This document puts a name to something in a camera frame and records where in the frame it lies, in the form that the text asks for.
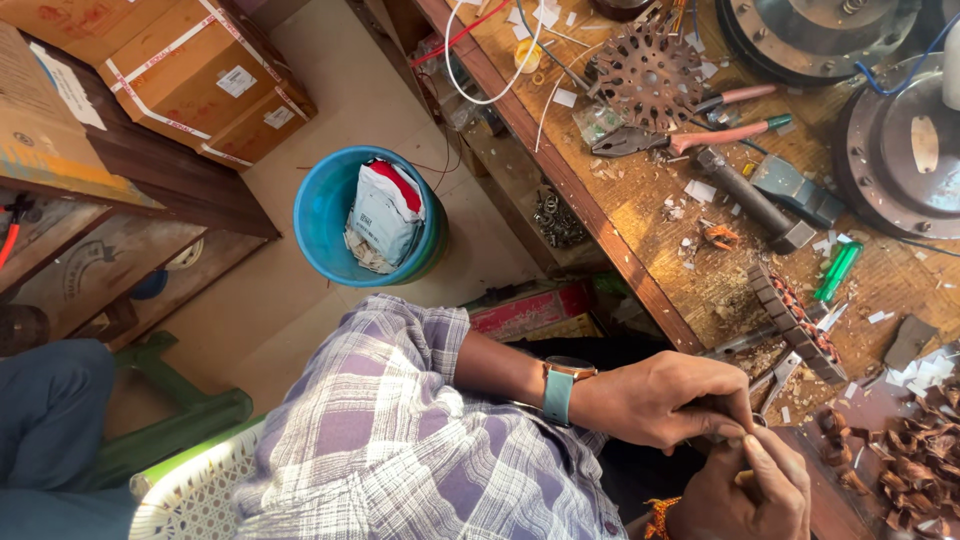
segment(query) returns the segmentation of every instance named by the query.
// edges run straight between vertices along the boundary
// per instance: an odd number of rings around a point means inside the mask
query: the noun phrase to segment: packing tape
[[[270,73],[270,76],[273,77],[275,81],[278,83],[283,82],[283,78],[281,78],[280,75],[263,60],[263,57],[260,56],[260,53],[256,52],[256,49],[250,45],[250,43],[240,34],[240,31],[238,31],[236,27],[234,27],[221,12],[217,11],[217,9],[214,8],[207,0],[200,0],[200,3],[204,5],[206,10],[210,12],[211,15],[217,18],[217,22],[222,24],[224,28],[230,32],[233,38],[237,40],[237,42],[243,45],[243,48],[247,49],[247,52],[250,53],[250,56],[254,57],[256,61],[260,62],[260,65],[267,70],[267,73]]]
[[[128,73],[127,76],[124,78],[127,79],[128,81],[132,81],[133,79],[136,79],[140,75],[143,75],[144,71],[153,67],[157,62],[170,56],[170,53],[174,52],[174,50],[177,47],[180,47],[181,45],[183,45],[188,39],[195,36],[200,30],[203,30],[204,28],[206,28],[206,26],[208,26],[211,22],[215,20],[217,20],[217,17],[213,15],[208,15],[206,19],[198,22],[196,25],[194,25],[193,28],[188,30],[186,34],[184,34],[183,36],[180,36],[177,39],[174,39],[173,43],[170,43],[169,45],[164,47],[160,52],[156,53],[149,60],[141,63],[134,71],[131,71],[130,73]],[[117,83],[116,85],[111,86],[110,90],[115,93],[120,91],[120,88],[122,87],[123,85],[121,85],[120,83]]]
[[[286,92],[284,92],[279,86],[274,86],[274,90],[276,90],[276,93],[280,94],[280,97],[283,98],[283,101],[287,102],[287,105],[289,105],[295,113],[300,115],[300,118],[303,118],[304,122],[310,121],[310,118],[304,114],[302,110],[300,110],[300,107],[297,107],[297,104],[294,103],[294,100],[290,99],[290,96],[288,96]]]
[[[229,154],[224,154],[223,152],[221,152],[221,151],[219,151],[219,150],[216,150],[216,149],[214,149],[214,148],[211,148],[211,147],[208,146],[205,142],[200,143],[200,147],[204,149],[204,152],[209,152],[210,154],[213,154],[214,156],[219,156],[220,158],[223,158],[224,160],[236,161],[237,163],[240,163],[241,165],[247,165],[248,167],[253,167],[253,163],[250,163],[249,161],[241,160],[240,158],[235,158],[234,156],[231,156],[231,155],[229,155]]]
[[[166,116],[161,116],[153,112],[152,110],[147,109],[147,106],[140,99],[140,96],[136,95],[136,92],[133,91],[133,88],[130,86],[130,83],[128,83],[127,80],[124,79],[123,75],[120,74],[120,71],[117,69],[116,64],[113,63],[113,60],[107,59],[107,67],[110,69],[110,71],[113,72],[113,76],[117,78],[117,81],[119,81],[123,89],[127,91],[127,95],[129,95],[130,99],[132,99],[133,102],[136,103],[136,105],[140,108],[141,112],[143,112],[147,116],[150,116],[151,118],[153,118],[158,122],[163,122],[164,124],[168,126],[173,126],[183,132],[187,132],[191,135],[196,135],[199,138],[210,139],[210,135],[207,135],[202,131],[195,130],[189,126],[184,126],[180,122],[176,122],[174,120],[171,120],[170,118],[167,118]]]

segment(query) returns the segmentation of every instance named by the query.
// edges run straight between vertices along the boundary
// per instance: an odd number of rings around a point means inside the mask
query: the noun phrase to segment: orange thread bracelet
[[[643,536],[646,539],[654,537],[654,534],[658,535],[662,540],[670,540],[670,535],[666,533],[666,510],[670,506],[673,506],[676,503],[680,502],[680,497],[674,497],[673,499],[667,499],[666,501],[661,501],[660,499],[651,499],[647,501],[647,504],[652,504],[654,507],[650,510],[650,513],[653,514],[653,517],[650,518],[650,521],[647,522],[647,533]]]

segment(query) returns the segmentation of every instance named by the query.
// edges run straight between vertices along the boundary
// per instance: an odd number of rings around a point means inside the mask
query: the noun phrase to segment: workbench
[[[455,2],[415,1],[433,27],[443,34]],[[559,3],[563,12],[561,22],[554,29],[584,43],[602,42],[618,25],[592,14],[587,0],[560,0]],[[496,4],[491,2],[489,9]],[[523,2],[531,27],[537,23],[530,16],[536,5],[533,0]],[[498,94],[516,71],[517,40],[513,25],[506,22],[510,7],[494,14],[452,47],[459,62],[489,96]],[[571,11],[576,12],[577,17],[573,26],[567,27],[564,21]],[[462,6],[451,34],[476,20],[475,13],[476,6]],[[688,13],[685,34],[691,32],[690,18]],[[701,2],[697,6],[697,21],[700,38],[706,46],[703,56],[719,67],[708,79],[714,90],[768,82],[732,58],[717,26],[713,3]],[[606,28],[583,30],[585,26]],[[573,61],[586,50],[556,35],[541,34],[541,42],[550,40],[554,41],[549,46],[551,52],[562,61]],[[581,73],[583,60],[571,67]],[[734,216],[731,213],[734,201],[725,201],[722,192],[717,193],[712,203],[699,205],[688,200],[684,217],[667,220],[663,211],[665,200],[685,197],[684,187],[691,179],[711,184],[710,179],[697,172],[691,160],[666,163],[656,160],[650,152],[605,160],[591,168],[595,157],[582,140],[571,114],[589,107],[592,101],[569,78],[564,78],[560,88],[578,92],[576,104],[573,109],[550,104],[537,148],[540,117],[554,83],[563,73],[550,60],[540,63],[540,72],[545,75],[545,83],[535,85],[530,75],[521,75],[513,91],[507,92],[494,106],[678,351],[696,354],[763,322],[766,315],[747,286],[745,274],[758,262],[767,263],[786,278],[804,301],[812,300],[813,290],[821,283],[818,275],[823,272],[821,265],[825,259],[814,252],[811,245],[826,238],[827,231],[819,231],[807,246],[790,256],[775,256],[763,241],[763,229],[743,213]],[[732,110],[742,116],[741,124],[791,113],[795,129],[783,135],[758,135],[754,141],[814,177],[817,184],[824,185],[825,177],[832,174],[829,147],[833,142],[833,121],[861,84],[862,81],[854,79],[822,88],[782,88],[775,94],[734,104]],[[686,124],[678,133],[692,130],[700,128]],[[763,157],[739,143],[726,144],[722,150],[738,170]],[[610,170],[612,174],[593,174],[597,170]],[[706,243],[697,224],[701,217],[738,233],[739,246],[727,252]],[[924,349],[925,354],[960,336],[960,289],[953,287],[960,284],[960,259],[902,244],[849,213],[840,218],[835,230],[854,235],[865,244],[860,261],[837,294],[838,305],[850,306],[831,333],[850,380],[861,379],[868,371],[876,372],[880,359],[894,340],[899,320],[908,313],[939,329]],[[692,246],[684,248],[681,256],[678,250],[686,243],[684,239]],[[950,249],[955,243],[932,244]],[[893,312],[895,316],[871,324],[867,316],[881,310]],[[767,365],[755,357],[744,360],[746,363],[741,362],[741,367],[754,376]],[[869,510],[853,501],[855,496],[836,487],[829,467],[819,463],[822,443],[812,421],[813,411],[835,399],[846,386],[830,387],[816,380],[800,380],[798,385],[800,390],[796,394],[783,392],[774,401],[767,419],[772,425],[782,425],[780,411],[786,406],[793,420],[791,424],[803,425],[802,430],[786,430],[782,434],[791,446],[807,454],[815,490],[815,533],[821,540],[875,538],[882,528],[865,515]],[[881,393],[882,386],[883,383],[871,398]],[[862,392],[847,402],[851,408],[874,407]],[[894,411],[899,404],[892,402],[878,410]],[[863,480],[868,485],[876,484],[869,475]]]

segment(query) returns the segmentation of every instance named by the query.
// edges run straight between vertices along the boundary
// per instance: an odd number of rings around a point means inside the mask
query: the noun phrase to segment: watch strap
[[[543,416],[558,424],[568,426],[566,413],[570,405],[570,390],[573,388],[573,376],[555,370],[546,372],[546,385],[543,390]]]

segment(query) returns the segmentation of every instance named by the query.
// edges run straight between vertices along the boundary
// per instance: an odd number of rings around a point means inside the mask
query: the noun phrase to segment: beige tiled floor
[[[310,354],[367,294],[382,290],[427,306],[457,306],[487,287],[540,275],[537,265],[464,166],[436,190],[450,245],[418,282],[383,289],[328,284],[303,258],[292,207],[309,167],[352,144],[390,148],[442,169],[443,132],[383,57],[345,0],[313,0],[272,34],[317,103],[319,114],[244,174],[286,236],[234,269],[163,328],[180,339],[165,359],[208,392],[239,386],[257,412],[282,400]],[[451,165],[456,155],[450,152]],[[436,186],[440,174],[421,169]]]

